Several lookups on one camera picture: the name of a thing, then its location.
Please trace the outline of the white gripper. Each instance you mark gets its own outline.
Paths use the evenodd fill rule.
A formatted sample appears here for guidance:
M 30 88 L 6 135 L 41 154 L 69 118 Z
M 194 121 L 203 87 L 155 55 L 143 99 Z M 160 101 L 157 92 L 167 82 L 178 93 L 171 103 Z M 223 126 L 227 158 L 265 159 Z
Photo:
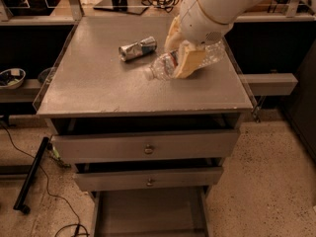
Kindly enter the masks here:
M 233 27 L 232 23 L 215 22 L 207 10 L 199 0 L 183 0 L 180 16 L 172 21 L 164 50 L 178 49 L 178 65 L 173 73 L 176 79 L 187 78 L 195 72 L 206 55 L 204 44 L 219 42 Z

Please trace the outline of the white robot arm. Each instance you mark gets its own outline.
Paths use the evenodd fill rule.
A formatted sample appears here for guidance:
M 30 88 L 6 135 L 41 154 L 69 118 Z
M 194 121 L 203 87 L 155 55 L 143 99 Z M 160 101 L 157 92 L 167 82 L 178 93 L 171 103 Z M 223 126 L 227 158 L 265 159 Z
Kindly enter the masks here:
M 236 19 L 263 0 L 183 0 L 165 40 L 165 51 L 178 53 L 172 76 L 189 77 L 208 63 Z M 315 10 L 316 0 L 300 0 Z

